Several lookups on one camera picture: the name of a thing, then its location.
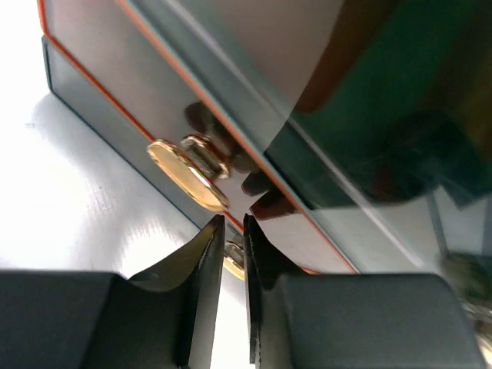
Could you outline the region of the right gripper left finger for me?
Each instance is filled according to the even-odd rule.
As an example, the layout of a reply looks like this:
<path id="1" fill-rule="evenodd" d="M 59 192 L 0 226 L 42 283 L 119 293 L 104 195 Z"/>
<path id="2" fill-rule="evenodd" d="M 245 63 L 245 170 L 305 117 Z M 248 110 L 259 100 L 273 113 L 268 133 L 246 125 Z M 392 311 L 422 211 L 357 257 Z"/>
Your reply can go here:
<path id="1" fill-rule="evenodd" d="M 208 368 L 225 219 L 123 278 L 110 272 L 1 272 L 3 368 Z"/>

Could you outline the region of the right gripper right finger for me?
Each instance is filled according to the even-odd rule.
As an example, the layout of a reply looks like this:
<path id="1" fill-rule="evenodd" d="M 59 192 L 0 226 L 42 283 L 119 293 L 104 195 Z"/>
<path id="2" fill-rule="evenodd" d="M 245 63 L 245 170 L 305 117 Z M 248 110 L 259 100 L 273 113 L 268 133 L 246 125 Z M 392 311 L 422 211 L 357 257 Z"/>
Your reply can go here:
<path id="1" fill-rule="evenodd" d="M 257 368 L 482 368 L 469 319 L 435 274 L 309 274 L 244 217 Z"/>

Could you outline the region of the clear drawer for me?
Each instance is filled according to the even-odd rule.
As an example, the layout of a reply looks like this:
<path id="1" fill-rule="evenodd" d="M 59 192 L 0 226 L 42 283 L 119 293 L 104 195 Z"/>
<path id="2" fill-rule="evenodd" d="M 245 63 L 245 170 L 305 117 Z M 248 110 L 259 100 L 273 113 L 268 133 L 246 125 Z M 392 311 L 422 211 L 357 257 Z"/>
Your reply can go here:
<path id="1" fill-rule="evenodd" d="M 349 258 L 267 175 L 267 190 L 241 185 L 262 167 L 229 134 L 207 103 L 141 33 L 119 1 L 40 1 L 52 92 L 197 226 L 214 214 L 226 219 L 226 240 L 243 238 L 243 217 L 261 204 L 259 224 L 268 239 L 306 271 L 352 272 Z M 185 194 L 149 157 L 147 146 L 176 145 L 203 135 L 227 158 L 231 176 L 216 181 L 226 211 L 210 211 Z"/>

